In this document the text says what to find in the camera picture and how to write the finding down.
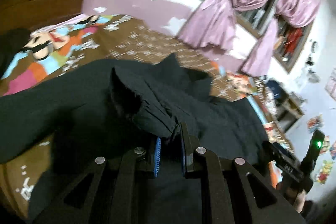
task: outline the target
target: pink patch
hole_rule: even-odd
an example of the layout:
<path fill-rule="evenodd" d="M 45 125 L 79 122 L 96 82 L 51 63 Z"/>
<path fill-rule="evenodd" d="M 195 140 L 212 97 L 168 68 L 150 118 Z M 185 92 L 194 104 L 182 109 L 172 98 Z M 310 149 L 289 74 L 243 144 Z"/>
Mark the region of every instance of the pink patch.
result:
<path fill-rule="evenodd" d="M 36 84 L 37 81 L 35 80 L 33 73 L 28 69 L 9 82 L 9 89 L 4 95 L 10 95 L 29 89 Z"/>
<path fill-rule="evenodd" d="M 83 29 L 83 31 L 85 33 L 88 33 L 88 32 L 95 33 L 97 30 L 98 30 L 98 27 L 96 27 L 96 26 L 87 27 L 87 28 Z"/>

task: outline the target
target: tied curtain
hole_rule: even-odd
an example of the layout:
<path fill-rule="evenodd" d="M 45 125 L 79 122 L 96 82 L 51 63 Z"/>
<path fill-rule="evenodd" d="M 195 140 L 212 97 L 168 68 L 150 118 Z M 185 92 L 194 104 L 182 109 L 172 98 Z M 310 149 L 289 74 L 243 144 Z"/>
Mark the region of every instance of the tied curtain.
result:
<path fill-rule="evenodd" d="M 262 7 L 267 1 L 205 0 L 177 37 L 193 48 L 212 45 L 230 51 L 236 33 L 235 11 L 254 10 Z M 319 0 L 279 0 L 276 10 L 290 24 L 293 23 L 293 27 L 298 26 L 294 23 L 299 23 L 302 27 L 302 24 L 307 25 L 314 19 L 319 3 Z M 267 74 L 273 45 L 277 40 L 277 30 L 277 20 L 273 18 L 241 68 L 243 72 L 252 76 Z"/>

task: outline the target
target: window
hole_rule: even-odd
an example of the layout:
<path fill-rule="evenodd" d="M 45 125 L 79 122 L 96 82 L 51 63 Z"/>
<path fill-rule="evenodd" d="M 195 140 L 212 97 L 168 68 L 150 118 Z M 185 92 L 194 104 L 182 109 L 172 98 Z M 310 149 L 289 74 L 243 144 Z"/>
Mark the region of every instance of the window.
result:
<path fill-rule="evenodd" d="M 250 32 L 256 38 L 260 38 L 266 31 L 268 24 L 275 13 L 275 5 L 278 0 L 269 0 L 263 7 L 255 10 L 249 10 L 245 12 L 236 12 L 237 22 L 243 26 L 248 32 Z M 281 44 L 274 51 L 274 56 L 283 66 L 283 68 L 289 73 L 293 68 L 296 60 L 298 59 L 301 50 L 307 40 L 310 32 L 311 25 L 297 30 L 298 33 L 302 35 L 296 39 L 291 47 L 287 42 L 288 35 L 295 32 L 295 29 L 290 27 L 284 20 L 279 18 L 279 35 L 283 36 Z"/>

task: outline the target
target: pink painted wall section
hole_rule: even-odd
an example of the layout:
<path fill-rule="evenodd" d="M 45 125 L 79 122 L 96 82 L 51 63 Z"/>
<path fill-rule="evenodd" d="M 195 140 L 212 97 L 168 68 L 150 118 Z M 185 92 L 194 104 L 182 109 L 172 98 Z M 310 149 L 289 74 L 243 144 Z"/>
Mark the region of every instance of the pink painted wall section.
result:
<path fill-rule="evenodd" d="M 103 12 L 94 10 L 104 7 Z M 191 15 L 191 8 L 168 0 L 84 0 L 82 12 L 93 14 L 126 14 L 142 19 L 152 30 L 175 35 Z"/>

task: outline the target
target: black fabric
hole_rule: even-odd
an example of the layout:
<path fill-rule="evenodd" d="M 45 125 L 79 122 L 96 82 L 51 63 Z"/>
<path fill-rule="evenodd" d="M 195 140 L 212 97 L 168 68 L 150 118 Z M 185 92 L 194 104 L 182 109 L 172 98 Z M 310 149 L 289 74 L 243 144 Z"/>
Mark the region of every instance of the black fabric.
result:
<path fill-rule="evenodd" d="M 0 35 L 0 78 L 13 60 L 14 55 L 28 43 L 29 37 L 30 31 L 23 28 L 13 29 Z"/>
<path fill-rule="evenodd" d="M 52 167 L 34 188 L 30 218 L 88 162 L 122 155 L 154 134 L 163 138 L 162 159 L 159 177 L 144 187 L 144 223 L 190 223 L 182 217 L 188 213 L 200 223 L 199 182 L 181 175 L 179 123 L 218 156 L 251 164 L 262 163 L 267 140 L 248 100 L 213 98 L 210 83 L 206 73 L 181 68 L 174 55 L 157 65 L 108 59 L 0 98 L 0 162 L 57 129 Z"/>

